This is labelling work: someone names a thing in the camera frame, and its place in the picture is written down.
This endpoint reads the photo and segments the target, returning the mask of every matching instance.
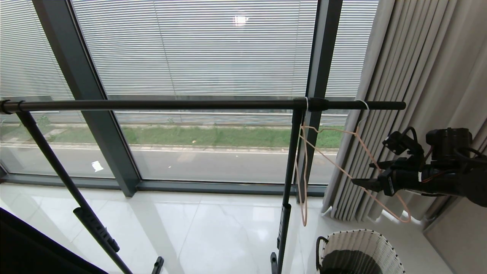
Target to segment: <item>rack leg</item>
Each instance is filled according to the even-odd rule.
[[[277,248],[279,255],[273,252],[271,254],[271,270],[272,274],[281,274],[282,265],[284,263],[284,249],[286,248],[287,229],[289,227],[289,217],[291,215],[291,205],[289,204],[289,195],[291,193],[291,184],[294,174],[294,160],[296,158],[296,150],[298,149],[298,140],[300,135],[300,125],[302,121],[303,111],[293,111],[291,139],[289,141],[289,153],[287,156],[286,178],[284,180],[284,193],[282,195],[282,209],[281,222],[279,225],[279,235],[277,238]]]
[[[131,274],[132,272],[130,269],[116,253],[120,249],[117,243],[108,234],[105,227],[101,224],[100,220],[88,205],[83,195],[81,195],[79,189],[75,186],[73,180],[71,180],[68,173],[61,165],[61,162],[59,162],[59,159],[57,159],[54,151],[51,149],[49,143],[44,138],[44,135],[42,135],[42,132],[37,127],[36,121],[32,117],[31,113],[18,112],[17,116],[25,128],[29,131],[37,146],[39,146],[39,149],[42,151],[42,154],[44,154],[46,159],[49,161],[61,181],[64,183],[64,185],[66,185],[68,191],[79,204],[80,207],[75,210],[76,216],[90,232],[93,238],[95,238],[98,244],[103,248],[103,250],[105,250],[108,256],[110,256],[114,263],[120,268],[120,270],[125,274]]]

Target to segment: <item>road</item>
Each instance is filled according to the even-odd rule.
[[[97,149],[54,148],[71,176],[113,177],[102,153]],[[133,150],[144,179],[283,183],[287,153],[226,151],[151,151]],[[36,147],[2,146],[0,157],[12,173],[53,175],[54,171]],[[95,171],[98,161],[103,170]],[[311,184],[327,184],[333,165],[315,155]]]

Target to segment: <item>black fabric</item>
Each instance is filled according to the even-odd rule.
[[[0,208],[0,273],[106,273]]]
[[[321,262],[320,274],[383,274],[369,255],[358,250],[335,250]]]

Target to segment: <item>curtain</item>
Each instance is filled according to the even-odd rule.
[[[485,151],[487,138],[487,2],[379,2],[369,39],[357,99],[404,101],[403,111],[370,111],[361,123],[362,139],[379,161],[397,158],[382,145],[393,131],[413,126],[427,151],[425,134],[447,127],[469,128],[473,148]],[[366,112],[351,113],[347,130],[354,130]],[[376,177],[358,140],[344,136],[337,163],[353,177]],[[412,217],[435,215],[446,199],[400,191]],[[374,193],[400,215],[396,197]],[[377,219],[382,207],[338,169],[323,201],[323,211],[341,220]]]

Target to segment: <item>white woven basket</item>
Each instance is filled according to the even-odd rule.
[[[340,231],[319,237],[316,264],[321,274],[403,274],[394,247],[368,229]]]

